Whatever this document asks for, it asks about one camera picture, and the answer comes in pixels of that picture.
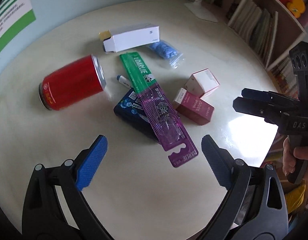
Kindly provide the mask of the person's right hand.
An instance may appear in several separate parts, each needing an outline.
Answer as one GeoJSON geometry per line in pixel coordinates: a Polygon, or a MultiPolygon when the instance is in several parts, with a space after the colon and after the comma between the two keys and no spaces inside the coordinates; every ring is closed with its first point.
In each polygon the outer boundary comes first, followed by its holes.
{"type": "MultiPolygon", "coordinates": [[[[308,147],[296,147],[292,149],[289,139],[283,142],[283,173],[284,175],[292,174],[295,171],[296,160],[308,161],[308,147]]],[[[304,179],[308,181],[308,166],[304,175],[304,179]]]]}

